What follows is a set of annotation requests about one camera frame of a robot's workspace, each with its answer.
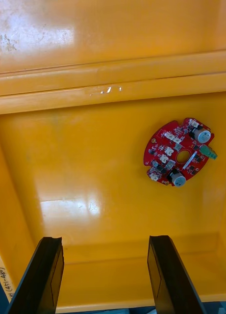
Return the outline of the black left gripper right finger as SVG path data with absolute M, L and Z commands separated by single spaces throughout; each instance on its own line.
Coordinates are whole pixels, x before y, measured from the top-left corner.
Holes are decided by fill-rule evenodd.
M 158 314 L 206 313 L 169 236 L 150 236 L 147 265 Z

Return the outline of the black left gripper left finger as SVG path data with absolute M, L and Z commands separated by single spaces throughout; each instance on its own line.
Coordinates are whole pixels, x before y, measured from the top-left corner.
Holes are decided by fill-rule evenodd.
M 7 314 L 54 314 L 64 270 L 62 238 L 43 237 L 20 280 Z

